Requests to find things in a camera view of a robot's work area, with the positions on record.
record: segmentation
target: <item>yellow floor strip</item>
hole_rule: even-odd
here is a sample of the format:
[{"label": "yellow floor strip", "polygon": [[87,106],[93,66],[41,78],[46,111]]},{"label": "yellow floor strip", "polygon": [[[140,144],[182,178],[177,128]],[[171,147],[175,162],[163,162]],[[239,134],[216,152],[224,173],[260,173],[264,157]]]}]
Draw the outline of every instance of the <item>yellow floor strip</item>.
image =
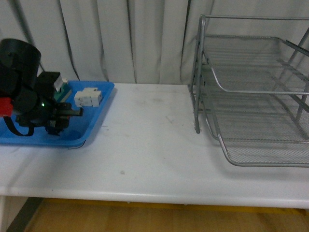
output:
[{"label": "yellow floor strip", "polygon": [[127,202],[56,199],[56,198],[46,198],[44,199],[44,201],[47,203],[88,204],[88,205],[103,205],[103,206],[114,206],[114,207],[205,210],[205,211],[246,212],[246,213],[264,213],[264,214],[294,214],[294,215],[307,214],[305,209],[291,209],[291,208],[195,205],[195,204],[184,205],[184,204],[166,204],[166,203],[139,203],[139,202],[127,203]]}]

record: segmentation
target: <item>black strap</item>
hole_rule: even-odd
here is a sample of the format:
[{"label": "black strap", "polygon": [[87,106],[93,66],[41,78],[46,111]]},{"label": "black strap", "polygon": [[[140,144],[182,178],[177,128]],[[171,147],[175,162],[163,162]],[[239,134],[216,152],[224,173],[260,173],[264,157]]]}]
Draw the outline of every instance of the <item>black strap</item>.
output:
[{"label": "black strap", "polygon": [[33,133],[34,133],[34,127],[29,127],[28,134],[22,134],[22,133],[20,133],[20,132],[16,129],[16,127],[15,127],[15,125],[14,125],[14,123],[13,123],[11,117],[4,116],[3,119],[4,119],[4,122],[5,122],[6,126],[7,126],[8,129],[10,130],[10,132],[12,132],[12,133],[15,134],[15,135],[18,135],[18,136],[32,136]]}]

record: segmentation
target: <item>wire desk organizer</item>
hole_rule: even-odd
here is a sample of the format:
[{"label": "wire desk organizer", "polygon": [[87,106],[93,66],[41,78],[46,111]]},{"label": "wire desk organizer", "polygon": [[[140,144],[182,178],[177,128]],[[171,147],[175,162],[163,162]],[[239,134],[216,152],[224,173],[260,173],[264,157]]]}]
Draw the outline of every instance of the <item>wire desk organizer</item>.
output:
[{"label": "wire desk organizer", "polygon": [[196,132],[201,105],[230,163],[309,167],[309,51],[302,47],[309,28],[296,45],[277,37],[208,35],[210,18],[309,18],[201,15],[188,85]]}]

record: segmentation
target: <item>white curtain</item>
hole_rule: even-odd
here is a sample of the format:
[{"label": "white curtain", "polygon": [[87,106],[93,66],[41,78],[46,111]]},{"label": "white curtain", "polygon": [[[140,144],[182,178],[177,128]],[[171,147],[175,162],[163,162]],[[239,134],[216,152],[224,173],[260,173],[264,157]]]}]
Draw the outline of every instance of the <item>white curtain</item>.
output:
[{"label": "white curtain", "polygon": [[[308,17],[308,0],[1,0],[0,39],[33,43],[69,80],[188,84],[200,14]],[[208,33],[283,36],[305,23],[210,20]]]}]

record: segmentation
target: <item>blue tray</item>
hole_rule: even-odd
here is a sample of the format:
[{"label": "blue tray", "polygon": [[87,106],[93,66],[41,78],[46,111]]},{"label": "blue tray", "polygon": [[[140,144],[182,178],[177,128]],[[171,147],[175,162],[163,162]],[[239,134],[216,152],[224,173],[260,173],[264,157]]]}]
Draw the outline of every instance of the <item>blue tray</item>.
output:
[{"label": "blue tray", "polygon": [[[74,95],[77,91],[83,90],[85,87],[97,87],[102,91],[102,102],[99,107],[84,106],[83,116],[73,116],[70,118],[70,125],[60,133],[60,136],[47,134],[44,127],[34,129],[33,136],[20,137],[11,133],[3,118],[0,118],[0,144],[13,145],[43,145],[43,146],[64,146],[64,147],[80,147],[90,135],[94,128],[107,99],[111,95],[114,84],[112,82],[94,82],[94,81],[69,81],[72,94],[66,102],[72,104],[73,109],[78,109],[74,102]],[[20,127],[14,123],[21,133],[27,133],[28,129]]]}]

